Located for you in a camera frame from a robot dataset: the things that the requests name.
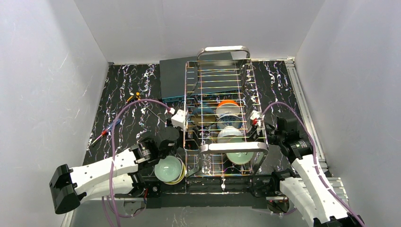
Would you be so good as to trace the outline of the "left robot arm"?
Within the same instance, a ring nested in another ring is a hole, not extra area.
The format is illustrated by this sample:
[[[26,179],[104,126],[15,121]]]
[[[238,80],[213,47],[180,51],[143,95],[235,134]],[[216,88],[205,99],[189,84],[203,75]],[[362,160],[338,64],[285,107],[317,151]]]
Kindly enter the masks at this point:
[[[64,214],[87,200],[128,194],[136,185],[143,186],[136,173],[174,154],[182,137],[181,127],[168,126],[114,157],[86,166],[58,166],[49,182],[54,212]]]

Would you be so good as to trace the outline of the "dark blue gold bowl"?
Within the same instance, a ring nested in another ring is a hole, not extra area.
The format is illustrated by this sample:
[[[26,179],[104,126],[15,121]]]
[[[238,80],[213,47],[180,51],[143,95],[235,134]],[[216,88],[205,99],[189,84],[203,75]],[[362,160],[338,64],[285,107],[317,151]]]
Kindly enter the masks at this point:
[[[211,126],[216,122],[217,116],[210,106],[203,105],[193,109],[190,120],[196,126]]]

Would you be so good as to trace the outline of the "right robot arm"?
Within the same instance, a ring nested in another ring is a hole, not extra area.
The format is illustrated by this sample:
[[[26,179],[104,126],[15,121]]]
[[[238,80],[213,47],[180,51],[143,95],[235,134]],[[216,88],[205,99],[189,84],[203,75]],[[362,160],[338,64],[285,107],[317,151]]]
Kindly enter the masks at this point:
[[[363,227],[361,217],[334,192],[317,161],[313,143],[300,136],[297,118],[277,117],[267,141],[288,158],[292,170],[274,172],[273,184],[294,204],[310,227]]]

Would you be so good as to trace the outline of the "blue white floral bowl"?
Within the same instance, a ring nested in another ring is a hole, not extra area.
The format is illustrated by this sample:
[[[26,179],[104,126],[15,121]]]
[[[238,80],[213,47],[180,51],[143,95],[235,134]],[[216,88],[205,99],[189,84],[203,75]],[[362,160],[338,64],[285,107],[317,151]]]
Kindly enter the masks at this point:
[[[222,130],[227,126],[234,127],[236,129],[240,129],[243,125],[243,121],[241,118],[235,114],[223,114],[221,115],[216,122],[216,127],[218,130]]]

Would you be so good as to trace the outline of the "orange bowl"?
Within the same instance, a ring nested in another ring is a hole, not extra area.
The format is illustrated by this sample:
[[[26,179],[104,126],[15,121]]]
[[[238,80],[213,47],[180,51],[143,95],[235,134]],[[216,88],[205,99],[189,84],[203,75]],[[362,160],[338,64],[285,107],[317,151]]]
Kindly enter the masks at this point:
[[[217,105],[215,112],[218,116],[223,114],[239,115],[241,113],[241,107],[236,101],[223,100]]]

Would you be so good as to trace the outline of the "pale white ribbed bowl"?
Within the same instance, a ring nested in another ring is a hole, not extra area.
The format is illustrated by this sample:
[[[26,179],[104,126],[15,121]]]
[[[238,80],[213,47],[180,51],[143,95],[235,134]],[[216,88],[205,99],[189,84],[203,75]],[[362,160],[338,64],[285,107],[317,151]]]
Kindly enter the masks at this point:
[[[227,126],[220,131],[218,134],[218,143],[234,143],[234,142],[243,142],[244,135],[243,133],[232,126]]]

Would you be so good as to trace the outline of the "light green bowl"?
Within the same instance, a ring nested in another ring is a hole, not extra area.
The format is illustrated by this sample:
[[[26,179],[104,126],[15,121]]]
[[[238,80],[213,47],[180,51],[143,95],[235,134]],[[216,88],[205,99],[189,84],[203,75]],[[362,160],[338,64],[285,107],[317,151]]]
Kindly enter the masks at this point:
[[[226,153],[227,158],[236,165],[243,165],[251,161],[253,152]]]

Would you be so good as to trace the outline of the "steel wire dish rack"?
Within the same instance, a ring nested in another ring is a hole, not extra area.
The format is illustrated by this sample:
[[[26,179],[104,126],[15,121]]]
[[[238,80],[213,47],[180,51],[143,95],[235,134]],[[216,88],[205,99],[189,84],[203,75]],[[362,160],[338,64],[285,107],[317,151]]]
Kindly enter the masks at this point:
[[[201,49],[185,65],[184,85],[187,176],[256,175],[268,146],[249,49]]]

